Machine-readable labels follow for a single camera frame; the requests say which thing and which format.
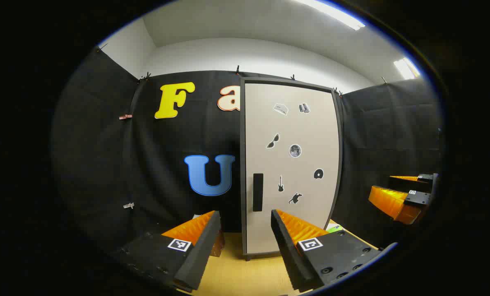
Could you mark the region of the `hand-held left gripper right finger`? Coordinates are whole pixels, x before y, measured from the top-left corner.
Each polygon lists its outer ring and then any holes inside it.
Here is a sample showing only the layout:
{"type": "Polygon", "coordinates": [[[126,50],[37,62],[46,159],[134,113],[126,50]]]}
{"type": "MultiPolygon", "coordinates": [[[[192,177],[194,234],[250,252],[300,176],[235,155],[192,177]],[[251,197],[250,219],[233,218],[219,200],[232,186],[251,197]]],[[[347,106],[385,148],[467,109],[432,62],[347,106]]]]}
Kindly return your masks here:
{"type": "Polygon", "coordinates": [[[300,292],[339,285],[384,254],[348,231],[331,233],[278,209],[271,211],[271,228],[292,287],[300,292]]]}

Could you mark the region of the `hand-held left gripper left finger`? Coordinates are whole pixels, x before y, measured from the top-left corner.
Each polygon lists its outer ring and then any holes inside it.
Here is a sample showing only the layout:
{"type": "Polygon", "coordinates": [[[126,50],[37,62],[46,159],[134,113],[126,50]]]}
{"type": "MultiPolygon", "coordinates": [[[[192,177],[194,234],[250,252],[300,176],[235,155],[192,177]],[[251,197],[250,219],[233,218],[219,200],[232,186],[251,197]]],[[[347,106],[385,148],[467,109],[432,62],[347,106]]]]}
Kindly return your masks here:
{"type": "Polygon", "coordinates": [[[220,213],[212,210],[162,234],[145,232],[112,257],[160,288],[192,292],[199,288],[220,232],[220,213]]]}

